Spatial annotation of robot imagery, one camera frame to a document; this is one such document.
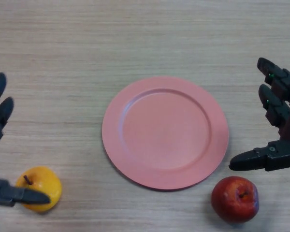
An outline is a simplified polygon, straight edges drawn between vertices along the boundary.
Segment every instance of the wood grain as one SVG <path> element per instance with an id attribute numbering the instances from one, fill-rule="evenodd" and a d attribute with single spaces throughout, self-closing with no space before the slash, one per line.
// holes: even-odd
<path id="1" fill-rule="evenodd" d="M 234 155 L 278 139 L 258 97 L 259 57 L 290 70 L 290 0 L 0 0 L 3 98 L 15 100 L 0 142 L 0 177 L 14 183 L 47 165 L 63 183 L 61 202 L 47 215 L 0 207 L 0 231 L 290 232 L 290 169 L 227 167 Z M 133 185 L 103 151 L 112 97 L 156 75 L 204 87 L 230 126 L 222 164 L 184 191 Z M 229 175 L 249 178 L 260 194 L 259 213 L 240 227 L 222 222 L 209 204 L 215 183 Z"/>

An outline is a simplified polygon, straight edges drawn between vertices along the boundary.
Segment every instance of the apple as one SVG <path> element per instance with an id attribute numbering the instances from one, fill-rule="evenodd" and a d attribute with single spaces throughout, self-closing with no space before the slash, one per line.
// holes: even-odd
<path id="1" fill-rule="evenodd" d="M 257 187 L 243 177 L 226 177 L 215 185 L 211 205 L 225 222 L 245 223 L 254 218 L 259 210 Z"/>
<path id="2" fill-rule="evenodd" d="M 25 171 L 16 182 L 17 187 L 43 192 L 50 197 L 49 204 L 23 204 L 27 209 L 43 213 L 53 208 L 61 197 L 62 186 L 57 175 L 47 167 L 33 167 Z"/>

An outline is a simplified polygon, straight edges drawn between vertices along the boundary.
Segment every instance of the yellow apple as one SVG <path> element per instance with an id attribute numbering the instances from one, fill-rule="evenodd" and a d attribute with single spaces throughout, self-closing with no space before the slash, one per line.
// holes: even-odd
<path id="1" fill-rule="evenodd" d="M 49 204 L 23 204 L 27 209 L 35 212 L 45 212 L 53 208 L 59 201 L 62 185 L 57 175 L 47 167 L 34 167 L 25 171 L 16 182 L 17 187 L 40 191 L 49 196 Z"/>

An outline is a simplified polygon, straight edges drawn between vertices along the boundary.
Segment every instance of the pink plate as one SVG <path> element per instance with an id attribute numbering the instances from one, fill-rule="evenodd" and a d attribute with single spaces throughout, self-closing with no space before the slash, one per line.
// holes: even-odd
<path id="1" fill-rule="evenodd" d="M 137 81 L 108 106 L 102 140 L 111 162 L 136 183 L 190 187 L 221 163 L 229 141 L 225 115 L 201 87 L 175 77 Z"/>

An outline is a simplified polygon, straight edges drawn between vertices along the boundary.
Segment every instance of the robotic hand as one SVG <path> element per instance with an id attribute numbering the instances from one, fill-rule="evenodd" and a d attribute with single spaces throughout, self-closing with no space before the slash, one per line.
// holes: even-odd
<path id="1" fill-rule="evenodd" d="M 271 86 L 260 85 L 259 98 L 266 118 L 279 128 L 280 139 L 233 157 L 229 168 L 234 171 L 290 168 L 290 107 L 286 104 L 290 103 L 290 72 L 265 58 L 259 58 L 257 67 L 265 75 L 265 83 Z"/>

